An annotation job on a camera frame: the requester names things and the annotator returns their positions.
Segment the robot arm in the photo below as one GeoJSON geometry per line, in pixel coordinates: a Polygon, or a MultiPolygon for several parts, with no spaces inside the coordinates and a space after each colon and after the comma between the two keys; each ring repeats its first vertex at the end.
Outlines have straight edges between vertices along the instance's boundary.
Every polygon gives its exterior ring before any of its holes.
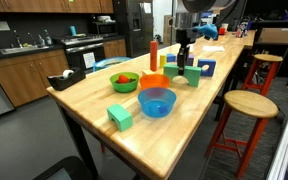
{"type": "Polygon", "coordinates": [[[174,29],[176,31],[175,41],[180,44],[177,54],[179,75],[184,74],[190,45],[201,36],[216,39],[218,37],[217,25],[229,16],[227,14],[215,24],[202,25],[200,14],[206,11],[222,10],[227,7],[232,7],[232,10],[234,10],[238,2],[239,0],[177,0],[174,29]]]}

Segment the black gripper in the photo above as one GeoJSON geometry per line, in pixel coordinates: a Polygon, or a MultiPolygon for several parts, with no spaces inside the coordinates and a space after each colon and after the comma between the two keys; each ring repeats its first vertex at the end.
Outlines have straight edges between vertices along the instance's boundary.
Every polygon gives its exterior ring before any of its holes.
{"type": "Polygon", "coordinates": [[[184,63],[185,66],[190,65],[189,60],[189,44],[193,44],[196,41],[198,32],[194,29],[178,29],[176,31],[176,42],[180,44],[180,49],[177,54],[177,66],[178,75],[184,74],[184,63]]]}

